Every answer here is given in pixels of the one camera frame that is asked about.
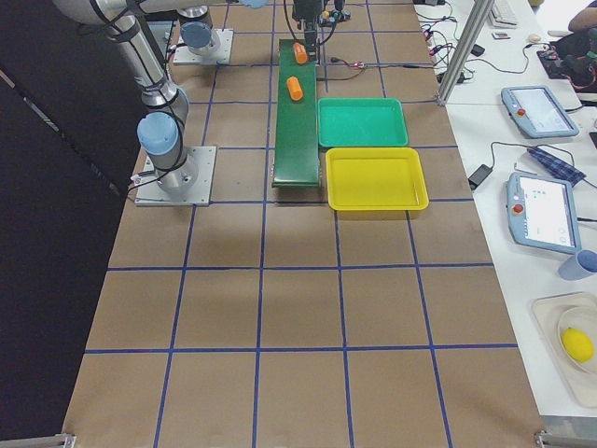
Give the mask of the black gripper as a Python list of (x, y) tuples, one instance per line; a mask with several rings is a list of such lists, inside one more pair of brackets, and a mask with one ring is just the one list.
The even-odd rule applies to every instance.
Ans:
[(310, 61), (316, 61), (318, 17), (324, 10), (322, 0), (294, 0), (292, 17), (294, 20), (304, 20), (303, 33), (305, 49)]

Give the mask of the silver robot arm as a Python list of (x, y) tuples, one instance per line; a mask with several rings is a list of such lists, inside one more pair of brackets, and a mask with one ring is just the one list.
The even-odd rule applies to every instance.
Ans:
[(139, 142), (154, 166), (154, 181), (172, 189), (177, 175), (195, 165), (183, 145), (188, 98), (169, 79), (141, 27), (150, 13), (175, 11), (183, 27), (205, 24), (211, 1), (56, 1), (54, 6), (83, 28), (102, 31), (127, 61), (149, 114), (137, 126)]
[[(297, 44), (292, 45), (299, 64), (314, 61), (317, 54), (317, 28), (324, 12), (324, 1), (294, 1), (292, 16), (284, 8), (286, 25)], [(213, 25), (207, 2), (177, 11), (179, 38), (169, 49), (177, 65), (227, 65), (233, 40), (232, 29)]]

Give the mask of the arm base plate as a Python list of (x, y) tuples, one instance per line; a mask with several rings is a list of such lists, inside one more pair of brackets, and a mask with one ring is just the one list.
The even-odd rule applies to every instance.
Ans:
[(208, 206), (211, 199), (216, 147), (185, 147), (187, 158), (178, 169), (157, 181), (161, 172), (154, 170), (146, 155), (143, 171), (134, 181), (134, 203), (138, 206)]
[(232, 41), (232, 29), (182, 31), (173, 62), (176, 65), (229, 64)]

